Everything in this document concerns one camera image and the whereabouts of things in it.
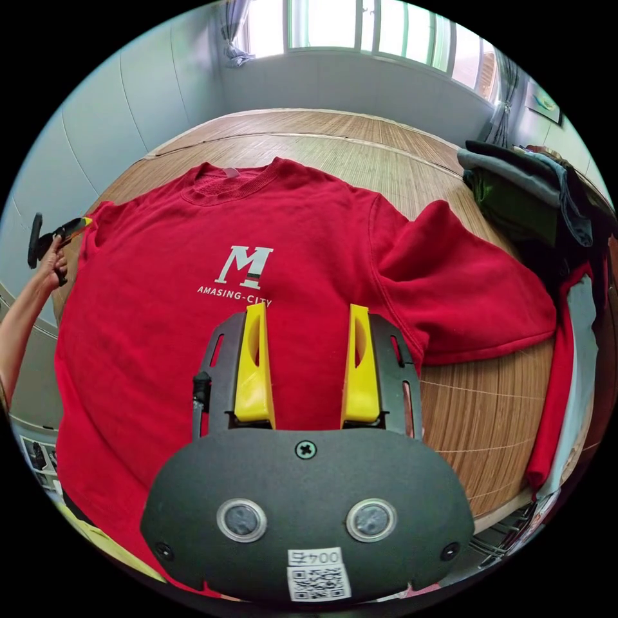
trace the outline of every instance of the label sticker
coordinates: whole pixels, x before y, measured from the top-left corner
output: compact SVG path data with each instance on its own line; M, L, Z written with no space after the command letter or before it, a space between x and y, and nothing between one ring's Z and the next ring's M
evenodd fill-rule
M341 547L288 550L288 587L291 600L297 602L349 599L352 593Z

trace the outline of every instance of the red sweatshirt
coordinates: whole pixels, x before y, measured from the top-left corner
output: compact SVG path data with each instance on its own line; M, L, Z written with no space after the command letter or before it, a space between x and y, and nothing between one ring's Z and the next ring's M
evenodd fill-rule
M267 304L278 429L338 428L351 304L395 323L417 369L509 354L556 327L539 279L444 201L410 222L383 196L290 160L239 172L203 164L102 203L59 332L59 480L162 575L142 510L191 441L192 378L231 314Z

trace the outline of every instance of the screw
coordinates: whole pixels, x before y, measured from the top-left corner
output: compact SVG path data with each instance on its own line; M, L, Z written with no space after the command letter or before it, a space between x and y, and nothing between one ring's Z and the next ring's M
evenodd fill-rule
M156 553L159 554L159 556L164 560L174 559L174 552L169 545L166 545L165 543L157 543L154 546L154 549L156 550Z
M309 440L303 440L296 445L296 455L301 459L311 459L316 453L315 444Z
M459 553L459 543L448 544L440 554L440 560L448 562L452 560Z
M246 536L258 527L258 514L251 507L239 504L225 513L225 524L234 534Z
M375 536L386 530L388 520L386 509L377 504L369 504L356 513L354 525L361 534Z

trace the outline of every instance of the framed picture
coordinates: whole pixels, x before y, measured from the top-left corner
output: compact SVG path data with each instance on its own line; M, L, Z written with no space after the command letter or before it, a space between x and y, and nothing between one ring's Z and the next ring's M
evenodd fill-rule
M549 118L558 126L562 126L562 112L560 108L547 92L532 80L528 81L525 105L528 109L541 116L545 116L545 118Z

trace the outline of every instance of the sweatshirt sleeve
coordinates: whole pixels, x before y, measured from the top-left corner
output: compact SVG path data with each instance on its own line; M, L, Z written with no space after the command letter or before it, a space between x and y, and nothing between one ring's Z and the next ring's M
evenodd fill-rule
M556 308L539 278L468 232L445 201L409 221L380 196L370 245L384 302L419 364L491 359L556 330Z

